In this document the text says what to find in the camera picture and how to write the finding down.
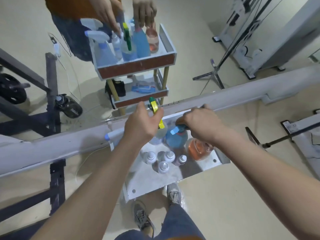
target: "black water bottle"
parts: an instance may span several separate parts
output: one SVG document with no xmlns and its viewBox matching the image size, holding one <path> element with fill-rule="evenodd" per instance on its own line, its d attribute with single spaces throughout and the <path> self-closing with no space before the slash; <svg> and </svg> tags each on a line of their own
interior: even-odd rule
<svg viewBox="0 0 320 240">
<path fill-rule="evenodd" d="M 80 104 L 66 94 L 56 96 L 56 108 L 71 119 L 78 118 L 83 112 Z"/>
</svg>

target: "shoe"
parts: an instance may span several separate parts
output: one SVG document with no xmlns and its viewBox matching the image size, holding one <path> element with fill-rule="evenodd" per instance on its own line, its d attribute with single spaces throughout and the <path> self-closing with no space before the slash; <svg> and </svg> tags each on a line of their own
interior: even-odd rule
<svg viewBox="0 0 320 240">
<path fill-rule="evenodd" d="M 167 197 L 169 199 L 170 205 L 181 205 L 181 192 L 177 183 L 172 183 L 167 186 Z"/>
<path fill-rule="evenodd" d="M 134 222 L 137 224 L 140 231 L 144 230 L 146 227 L 151 227 L 153 231 L 152 233 L 152 238 L 153 238 L 155 227 L 146 213 L 145 205 L 141 201 L 136 200 L 135 202 L 133 202 L 132 208 L 133 208 Z"/>
</svg>

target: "blue cloth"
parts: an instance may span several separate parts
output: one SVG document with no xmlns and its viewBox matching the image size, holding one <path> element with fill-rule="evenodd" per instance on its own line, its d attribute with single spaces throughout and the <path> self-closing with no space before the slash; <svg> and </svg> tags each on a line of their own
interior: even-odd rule
<svg viewBox="0 0 320 240">
<path fill-rule="evenodd" d="M 121 28 L 123 28 L 123 14 L 117 16 L 115 19 L 118 23 L 120 23 Z M 92 62 L 93 60 L 89 45 L 89 39 L 85 35 L 85 31 L 89 29 L 83 26 L 80 20 L 66 19 L 56 15 L 52 15 L 52 20 L 58 28 L 61 35 L 65 38 L 66 43 L 70 47 L 70 50 L 73 53 L 73 55 L 75 57 L 78 57 L 80 60 Z M 98 30 L 103 31 L 107 35 L 109 35 L 111 41 L 112 31 L 107 24 L 103 23 L 103 27 L 99 28 Z"/>
<path fill-rule="evenodd" d="M 172 204 L 165 216 L 161 232 L 155 240 L 166 240 L 177 237 L 199 237 L 206 240 L 190 216 L 178 204 Z M 115 240 L 151 240 L 141 231 L 130 230 L 120 234 Z"/>
</svg>

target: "hand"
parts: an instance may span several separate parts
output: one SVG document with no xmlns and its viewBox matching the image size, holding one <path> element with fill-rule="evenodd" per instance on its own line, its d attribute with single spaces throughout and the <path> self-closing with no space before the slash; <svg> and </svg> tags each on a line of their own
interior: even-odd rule
<svg viewBox="0 0 320 240">
<path fill-rule="evenodd" d="M 133 1 L 133 18 L 136 27 L 151 27 L 154 18 L 157 15 L 157 8 L 153 0 L 132 0 Z"/>
<path fill-rule="evenodd" d="M 159 122 L 163 117 L 163 109 L 149 117 L 143 102 L 138 103 L 136 111 L 131 114 L 124 126 L 123 139 L 136 143 L 136 146 L 143 147 L 157 133 Z"/>
<path fill-rule="evenodd" d="M 207 104 L 204 104 L 204 108 L 193 108 L 190 112 L 186 112 L 177 119 L 176 125 L 179 124 L 188 126 L 194 138 L 213 146 L 218 143 L 219 136 L 227 129 Z"/>
<path fill-rule="evenodd" d="M 89 0 L 97 15 L 105 22 L 109 24 L 111 29 L 120 36 L 121 30 L 117 25 L 115 15 L 112 7 L 116 7 L 123 11 L 121 2 L 118 0 Z"/>
</svg>

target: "cloth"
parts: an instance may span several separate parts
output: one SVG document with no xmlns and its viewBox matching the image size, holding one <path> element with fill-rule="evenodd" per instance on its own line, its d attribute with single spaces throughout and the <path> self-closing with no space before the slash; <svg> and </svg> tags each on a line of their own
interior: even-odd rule
<svg viewBox="0 0 320 240">
<path fill-rule="evenodd" d="M 124 22 L 124 16 L 118 15 L 116 16 L 116 21 L 122 25 Z M 70 18 L 63 18 L 56 15 L 52 15 L 52 20 L 56 27 L 58 28 L 61 35 L 66 40 L 71 52 L 74 56 L 78 57 L 83 61 L 93 61 L 89 39 L 85 35 L 85 31 L 89 30 L 87 27 L 83 26 L 80 20 L 73 20 Z M 109 26 L 103 23 L 103 27 L 98 30 L 105 32 L 110 36 L 110 41 L 112 38 L 112 31 Z"/>
<path fill-rule="evenodd" d="M 115 240 L 151 240 L 143 232 L 130 230 Z M 165 216 L 161 232 L 154 240 L 206 240 L 190 216 L 178 204 L 172 204 Z"/>
<path fill-rule="evenodd" d="M 45 0 L 45 3 L 51 14 L 61 18 L 72 20 L 90 18 L 102 21 L 89 0 Z M 114 15 L 118 16 L 119 11 L 115 7 L 112 9 Z"/>
</svg>

